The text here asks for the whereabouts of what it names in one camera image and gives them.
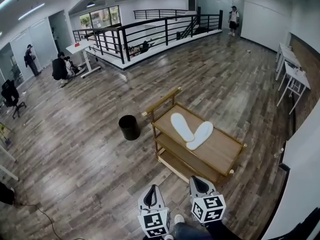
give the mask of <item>black office chair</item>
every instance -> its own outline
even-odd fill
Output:
[[[1,95],[5,98],[4,104],[9,108],[9,107],[15,107],[14,113],[13,113],[13,119],[15,119],[15,114],[18,114],[18,117],[20,117],[19,114],[19,109],[22,107],[27,107],[24,102],[21,102],[18,105],[19,102],[19,92],[17,91],[15,87],[15,82],[7,80],[5,83],[2,85],[2,92]]]

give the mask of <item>black cable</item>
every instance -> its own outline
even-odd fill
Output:
[[[51,220],[51,218],[45,213],[43,212],[42,210],[40,210],[40,208],[36,205],[36,204],[24,204],[24,203],[17,203],[17,205],[20,205],[20,206],[35,206],[40,213],[44,214],[48,219],[49,221],[51,222],[51,226],[52,226],[52,230],[53,230],[53,233],[56,235],[56,237],[59,239],[59,240],[63,240],[60,236],[57,235],[56,231],[55,231],[55,228],[54,228],[54,222]],[[85,240],[83,238],[76,238],[76,239],[73,239],[73,240]]]

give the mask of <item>window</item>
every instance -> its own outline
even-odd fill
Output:
[[[92,29],[90,14],[87,13],[85,15],[80,16],[81,28],[84,29]]]
[[[100,29],[120,23],[119,6],[96,10],[80,16],[82,29]]]

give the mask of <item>trash can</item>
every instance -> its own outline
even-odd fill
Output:
[[[140,128],[133,115],[128,114],[121,117],[119,120],[119,126],[126,140],[134,141],[139,138]]]

